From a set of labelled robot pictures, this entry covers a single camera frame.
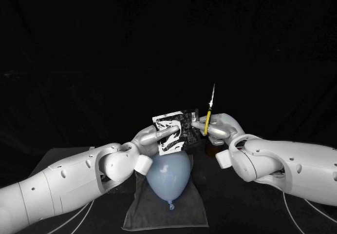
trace blade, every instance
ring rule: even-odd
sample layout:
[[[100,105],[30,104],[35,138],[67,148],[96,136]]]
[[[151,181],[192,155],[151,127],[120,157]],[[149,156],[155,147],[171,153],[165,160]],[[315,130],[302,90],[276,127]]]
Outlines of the blade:
[[[215,88],[215,84],[212,86],[212,94],[211,94],[211,97],[214,96],[214,88]]]

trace card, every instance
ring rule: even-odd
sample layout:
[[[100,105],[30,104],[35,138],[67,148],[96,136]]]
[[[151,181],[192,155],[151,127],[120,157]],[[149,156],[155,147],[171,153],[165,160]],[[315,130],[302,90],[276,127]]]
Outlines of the card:
[[[198,121],[198,109],[182,110],[152,117],[152,125],[156,131],[174,125],[178,126],[176,132],[158,140],[159,155],[187,150],[200,143],[200,131],[191,126],[194,121]]]

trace needle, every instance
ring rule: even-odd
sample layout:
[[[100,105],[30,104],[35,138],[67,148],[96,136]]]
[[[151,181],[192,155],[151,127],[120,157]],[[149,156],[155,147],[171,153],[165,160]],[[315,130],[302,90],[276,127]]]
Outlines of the needle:
[[[214,86],[212,86],[212,94],[211,94],[211,97],[214,96],[214,88],[215,88],[215,84],[214,84]],[[210,102],[208,102],[208,112],[207,112],[207,119],[205,119],[205,125],[204,125],[204,135],[207,135],[208,118],[210,118],[211,106],[212,106],[212,99],[211,99]]]

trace black background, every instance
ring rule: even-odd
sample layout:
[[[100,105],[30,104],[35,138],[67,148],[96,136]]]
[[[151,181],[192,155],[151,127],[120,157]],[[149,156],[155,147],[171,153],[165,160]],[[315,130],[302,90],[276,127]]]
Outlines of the black background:
[[[51,148],[128,142],[198,108],[337,147],[333,1],[0,3],[0,186]]]

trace yellow handle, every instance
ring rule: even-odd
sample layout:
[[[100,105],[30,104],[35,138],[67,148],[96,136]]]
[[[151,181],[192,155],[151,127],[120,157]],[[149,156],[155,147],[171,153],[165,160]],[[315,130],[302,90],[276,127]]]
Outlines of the yellow handle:
[[[208,109],[207,119],[205,119],[205,125],[204,125],[204,135],[207,135],[207,129],[208,129],[210,110],[211,110],[211,109]]]

